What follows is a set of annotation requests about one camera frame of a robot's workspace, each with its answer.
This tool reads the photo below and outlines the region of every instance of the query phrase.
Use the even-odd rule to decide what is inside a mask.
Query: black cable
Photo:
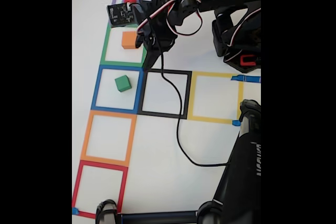
[[[180,120],[181,120],[181,115],[182,115],[182,97],[181,97],[181,94],[179,92],[179,90],[177,89],[177,87],[174,85],[174,83],[172,83],[170,80],[168,80],[164,74],[163,74],[163,66],[164,66],[164,59],[163,59],[163,51],[162,51],[162,48],[161,48],[161,44],[160,44],[160,41],[158,40],[157,36],[156,36],[156,33],[155,33],[155,30],[153,29],[153,25],[152,25],[152,19],[150,18],[149,14],[146,13],[145,9],[143,8],[143,6],[139,3],[132,3],[132,4],[138,4],[141,9],[143,10],[143,12],[145,13],[146,17],[147,17],[147,20],[148,20],[148,23],[149,23],[149,26],[151,28],[151,31],[152,31],[152,34],[153,36],[155,37],[157,43],[158,43],[158,47],[159,47],[159,51],[160,51],[160,54],[161,54],[161,76],[162,78],[168,82],[171,86],[173,86],[173,88],[176,90],[177,94],[178,94],[178,98],[180,100],[180,112],[179,112],[179,117],[178,117],[178,120],[177,120],[177,128],[176,128],[176,138],[177,138],[177,143],[181,149],[181,151],[183,152],[183,154],[189,159],[189,161],[196,165],[196,166],[200,166],[200,167],[219,167],[219,166],[226,166],[228,165],[229,163],[221,163],[221,164],[198,164],[196,162],[194,162],[188,155],[187,153],[183,150],[181,144],[180,144],[180,139],[179,139],[179,128],[180,128]]]

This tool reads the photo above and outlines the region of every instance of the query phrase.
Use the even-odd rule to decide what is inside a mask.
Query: green square outline
[[[137,24],[128,25],[128,26],[125,26],[125,27],[137,27]],[[107,23],[105,41],[104,41],[104,46],[103,46],[103,52],[101,53],[100,64],[102,64],[102,65],[113,65],[113,66],[125,66],[125,67],[142,67],[143,62],[145,61],[146,54],[147,54],[147,50],[145,49],[145,47],[143,47],[142,59],[141,59],[140,63],[137,63],[137,62],[135,62],[135,63],[134,62],[123,62],[123,61],[106,61],[105,60],[111,30],[112,30],[112,28],[110,27],[110,24]]]

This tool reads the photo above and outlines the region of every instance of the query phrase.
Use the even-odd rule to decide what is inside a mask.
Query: circuit board
[[[107,12],[113,27],[134,24],[134,14],[130,3],[108,5]]]

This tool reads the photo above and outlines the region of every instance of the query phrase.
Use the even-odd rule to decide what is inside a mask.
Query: robotic arm
[[[158,42],[147,21],[148,16],[152,18],[162,51],[167,52],[174,46],[177,36],[182,35],[175,26],[181,26],[183,20],[194,12],[209,10],[214,10],[216,17],[212,22],[212,31],[217,55],[224,56],[225,63],[244,73],[261,68],[261,0],[151,0],[140,1],[140,4],[141,8],[133,5],[130,11],[134,18],[132,21],[139,25],[136,47],[144,44],[147,50],[143,64],[145,71],[152,68],[160,56]],[[248,9],[247,13],[234,26],[230,14],[245,8]]]

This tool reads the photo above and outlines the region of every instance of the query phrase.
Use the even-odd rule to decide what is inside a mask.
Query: colored tape
[[[240,120],[233,120],[232,125],[233,126],[240,126]]]
[[[245,81],[245,82],[261,83],[261,76],[245,76],[243,74],[239,74],[237,76],[232,76],[231,81]]]
[[[73,215],[79,215],[79,211],[78,211],[78,209],[76,207],[72,208],[72,214]]]

